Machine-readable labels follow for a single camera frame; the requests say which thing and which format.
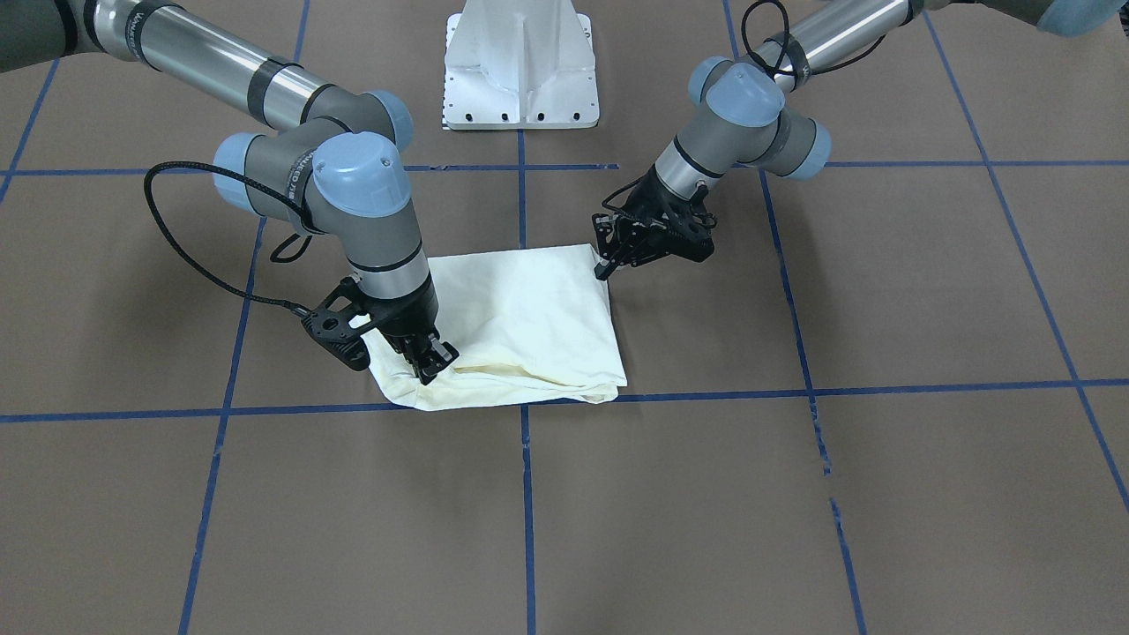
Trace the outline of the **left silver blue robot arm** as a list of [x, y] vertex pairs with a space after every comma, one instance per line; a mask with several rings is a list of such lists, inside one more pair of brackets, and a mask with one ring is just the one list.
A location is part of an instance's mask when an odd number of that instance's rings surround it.
[[889, 33], [944, 1], [831, 1], [794, 23], [774, 5], [782, 28], [758, 47], [743, 40], [741, 56], [709, 56], [690, 76], [693, 118], [662, 149], [649, 169], [603, 200], [594, 214], [594, 277], [605, 281], [627, 266], [665, 256], [695, 262], [714, 256], [716, 217], [706, 197], [736, 165], [774, 176], [808, 180], [834, 142], [819, 121], [786, 103], [811, 78], [868, 56]]

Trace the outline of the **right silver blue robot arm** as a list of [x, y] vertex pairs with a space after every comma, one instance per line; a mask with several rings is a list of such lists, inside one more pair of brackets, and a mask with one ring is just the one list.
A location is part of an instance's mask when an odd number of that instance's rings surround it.
[[350, 275], [315, 307], [213, 284], [300, 318], [350, 369], [367, 369], [364, 334], [386, 340], [427, 385], [457, 358], [437, 328], [438, 298], [400, 153], [413, 137], [406, 104], [386, 90], [352, 93], [259, 47], [174, 1], [5, 1], [3, 70], [100, 52], [211, 95], [266, 127], [225, 139], [213, 160], [166, 160], [145, 175], [158, 229], [183, 254], [154, 200], [169, 169], [213, 177], [229, 205], [286, 221], [303, 244], [339, 240]]

